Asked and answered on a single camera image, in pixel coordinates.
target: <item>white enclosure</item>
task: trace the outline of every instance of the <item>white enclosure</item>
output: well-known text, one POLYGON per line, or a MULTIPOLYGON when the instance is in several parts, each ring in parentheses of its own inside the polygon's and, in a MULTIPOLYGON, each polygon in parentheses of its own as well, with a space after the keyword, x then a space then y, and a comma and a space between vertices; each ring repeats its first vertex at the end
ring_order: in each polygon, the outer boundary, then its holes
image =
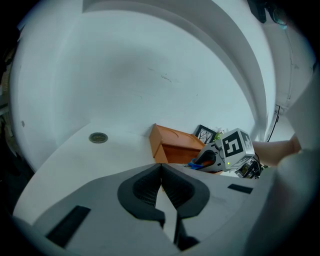
POLYGON ((14 132, 35 171, 92 122, 143 137, 154 123, 265 137, 276 82, 263 28, 245 1, 195 2, 36 5, 10 78, 14 132))

